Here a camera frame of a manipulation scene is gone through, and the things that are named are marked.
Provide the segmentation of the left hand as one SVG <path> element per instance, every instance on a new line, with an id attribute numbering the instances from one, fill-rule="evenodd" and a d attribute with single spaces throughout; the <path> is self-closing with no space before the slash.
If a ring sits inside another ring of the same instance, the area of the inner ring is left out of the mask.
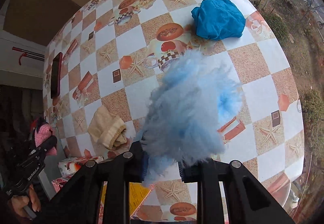
<path id="1" fill-rule="evenodd" d="M 20 216 L 29 218 L 29 214 L 25 211 L 24 207 L 28 206 L 29 202 L 31 202 L 32 210 L 34 212 L 41 211 L 41 203 L 40 200 L 34 190 L 33 185 L 29 186 L 29 194 L 26 196 L 13 196 L 11 198 L 11 203 L 14 212 Z"/>

